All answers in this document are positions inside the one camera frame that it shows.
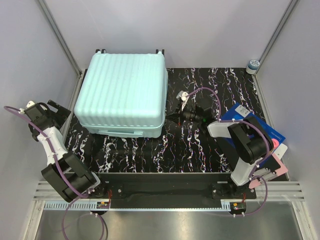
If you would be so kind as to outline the mint green suitcase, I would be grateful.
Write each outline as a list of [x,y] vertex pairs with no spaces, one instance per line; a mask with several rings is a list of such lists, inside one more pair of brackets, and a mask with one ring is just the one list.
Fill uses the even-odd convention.
[[158,138],[166,116],[165,51],[107,53],[96,50],[74,107],[92,134]]

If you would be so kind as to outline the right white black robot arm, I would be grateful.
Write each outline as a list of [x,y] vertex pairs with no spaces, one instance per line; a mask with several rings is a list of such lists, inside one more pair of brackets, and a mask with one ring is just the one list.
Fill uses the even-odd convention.
[[214,118],[211,107],[187,106],[180,100],[175,111],[168,114],[166,119],[179,126],[184,121],[194,122],[205,135],[232,141],[237,160],[230,175],[232,182],[227,185],[227,192],[230,197],[236,199],[244,194],[244,185],[253,178],[253,172],[258,168],[259,161],[270,154],[274,144],[249,110],[239,105],[235,111],[240,119],[217,119]]

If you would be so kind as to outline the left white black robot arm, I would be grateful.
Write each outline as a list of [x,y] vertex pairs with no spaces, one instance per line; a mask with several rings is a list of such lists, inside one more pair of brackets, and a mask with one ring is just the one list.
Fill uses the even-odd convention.
[[51,187],[68,203],[77,197],[85,198],[90,192],[103,198],[108,193],[107,184],[64,145],[60,129],[71,111],[52,100],[31,100],[24,113],[30,120],[28,127],[33,139],[42,144],[47,155],[47,167],[41,174]]

